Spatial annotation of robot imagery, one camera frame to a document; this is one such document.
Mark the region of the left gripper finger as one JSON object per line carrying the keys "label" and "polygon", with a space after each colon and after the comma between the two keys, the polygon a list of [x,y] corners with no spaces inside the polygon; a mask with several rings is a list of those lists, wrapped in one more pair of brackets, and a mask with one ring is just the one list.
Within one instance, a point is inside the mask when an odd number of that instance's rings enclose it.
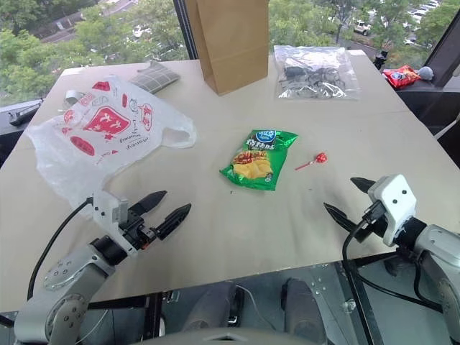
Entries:
{"label": "left gripper finger", "polygon": [[184,206],[176,208],[171,212],[165,220],[156,228],[156,237],[159,240],[164,240],[168,237],[188,216],[191,209],[191,204],[188,203]]}
{"label": "left gripper finger", "polygon": [[128,211],[137,216],[141,216],[144,213],[148,213],[160,203],[160,201],[165,197],[166,194],[166,190],[150,193],[149,195],[145,196],[142,200],[132,205],[128,209]]}

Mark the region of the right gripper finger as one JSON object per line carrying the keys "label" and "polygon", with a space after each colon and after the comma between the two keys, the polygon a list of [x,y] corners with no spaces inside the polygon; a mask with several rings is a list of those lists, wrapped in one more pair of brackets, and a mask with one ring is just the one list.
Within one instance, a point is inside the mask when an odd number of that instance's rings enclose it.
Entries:
{"label": "right gripper finger", "polygon": [[363,193],[368,196],[372,194],[373,186],[376,184],[375,181],[366,178],[352,177],[350,181]]}
{"label": "right gripper finger", "polygon": [[331,218],[347,232],[351,233],[357,228],[357,225],[353,221],[349,220],[348,216],[337,207],[332,206],[329,203],[324,203],[323,206]]}

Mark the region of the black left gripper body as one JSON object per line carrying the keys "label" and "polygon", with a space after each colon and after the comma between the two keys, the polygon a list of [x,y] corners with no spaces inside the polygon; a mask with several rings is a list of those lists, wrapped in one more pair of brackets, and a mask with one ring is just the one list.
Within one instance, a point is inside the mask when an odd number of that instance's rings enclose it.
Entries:
{"label": "black left gripper body", "polygon": [[119,230],[136,250],[146,249],[157,238],[155,232],[145,226],[144,219],[130,209],[126,221],[119,224]]}

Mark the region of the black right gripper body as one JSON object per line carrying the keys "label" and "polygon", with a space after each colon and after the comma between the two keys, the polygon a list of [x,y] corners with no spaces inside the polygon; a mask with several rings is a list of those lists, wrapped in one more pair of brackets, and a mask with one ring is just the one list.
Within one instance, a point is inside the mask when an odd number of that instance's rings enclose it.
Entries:
{"label": "black right gripper body", "polygon": [[357,225],[358,231],[354,238],[362,243],[370,234],[383,237],[387,229],[386,209],[381,201],[375,201],[362,216],[361,225]]}

